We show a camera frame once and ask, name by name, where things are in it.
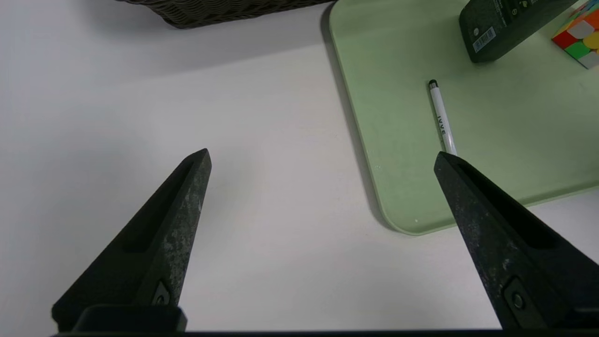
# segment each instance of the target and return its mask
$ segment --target red square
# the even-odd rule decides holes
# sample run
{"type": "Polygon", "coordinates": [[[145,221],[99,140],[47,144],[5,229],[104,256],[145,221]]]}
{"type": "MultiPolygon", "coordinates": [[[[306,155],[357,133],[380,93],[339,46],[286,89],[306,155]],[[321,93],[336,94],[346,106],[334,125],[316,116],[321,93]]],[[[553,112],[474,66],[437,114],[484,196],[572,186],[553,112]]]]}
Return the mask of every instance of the red square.
{"type": "Polygon", "coordinates": [[[560,48],[566,49],[575,42],[578,42],[578,39],[570,35],[568,31],[564,31],[554,37],[553,42],[555,42],[555,44],[557,44],[560,48]]]}

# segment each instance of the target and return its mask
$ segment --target green square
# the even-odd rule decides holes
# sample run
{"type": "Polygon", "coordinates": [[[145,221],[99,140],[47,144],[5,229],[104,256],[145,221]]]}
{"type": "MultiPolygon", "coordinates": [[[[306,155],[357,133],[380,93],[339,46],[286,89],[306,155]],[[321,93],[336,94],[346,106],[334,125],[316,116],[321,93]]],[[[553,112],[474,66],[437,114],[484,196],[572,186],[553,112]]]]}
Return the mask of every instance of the green square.
{"type": "Polygon", "coordinates": [[[582,43],[582,41],[578,41],[578,42],[574,43],[573,45],[571,45],[570,47],[566,48],[565,51],[568,54],[572,55],[573,58],[578,60],[579,58],[588,54],[591,51],[591,49],[589,49],[589,47],[585,46],[585,44],[582,43]]]}

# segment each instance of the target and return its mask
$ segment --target barcode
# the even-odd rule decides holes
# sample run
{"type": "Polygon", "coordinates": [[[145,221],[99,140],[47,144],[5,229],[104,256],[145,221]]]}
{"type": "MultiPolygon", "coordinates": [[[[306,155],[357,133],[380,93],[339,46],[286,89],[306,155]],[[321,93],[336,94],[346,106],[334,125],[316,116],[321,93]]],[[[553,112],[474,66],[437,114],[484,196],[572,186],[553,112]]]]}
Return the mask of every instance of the barcode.
{"type": "Polygon", "coordinates": [[[483,49],[491,40],[495,38],[495,30],[493,27],[489,28],[483,35],[479,37],[478,40],[472,45],[474,47],[474,52],[478,53],[481,49],[483,49]]]}

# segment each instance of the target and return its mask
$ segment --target screw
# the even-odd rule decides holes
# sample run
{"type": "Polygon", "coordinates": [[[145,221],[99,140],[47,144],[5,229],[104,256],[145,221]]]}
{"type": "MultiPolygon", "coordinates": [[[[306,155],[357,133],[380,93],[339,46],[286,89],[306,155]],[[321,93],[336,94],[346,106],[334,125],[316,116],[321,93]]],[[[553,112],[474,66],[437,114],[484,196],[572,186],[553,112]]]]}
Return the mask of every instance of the screw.
{"type": "Polygon", "coordinates": [[[516,309],[520,309],[520,310],[523,310],[524,306],[526,305],[526,303],[524,302],[524,299],[522,298],[522,296],[519,293],[514,293],[512,295],[512,302],[514,303],[514,306],[516,307],[516,309]]]}

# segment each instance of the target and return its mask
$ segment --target light green tray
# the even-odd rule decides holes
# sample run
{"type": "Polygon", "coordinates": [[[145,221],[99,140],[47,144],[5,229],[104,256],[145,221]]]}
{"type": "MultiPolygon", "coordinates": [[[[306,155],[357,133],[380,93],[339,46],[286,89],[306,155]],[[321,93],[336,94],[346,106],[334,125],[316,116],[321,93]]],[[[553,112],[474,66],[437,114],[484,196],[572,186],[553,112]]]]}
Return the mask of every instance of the light green tray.
{"type": "Polygon", "coordinates": [[[459,155],[523,204],[599,185],[599,71],[551,42],[557,18],[492,64],[470,62],[466,0],[340,0],[335,48],[389,225],[453,225],[433,163],[442,150],[427,83],[439,82],[459,155]]]}

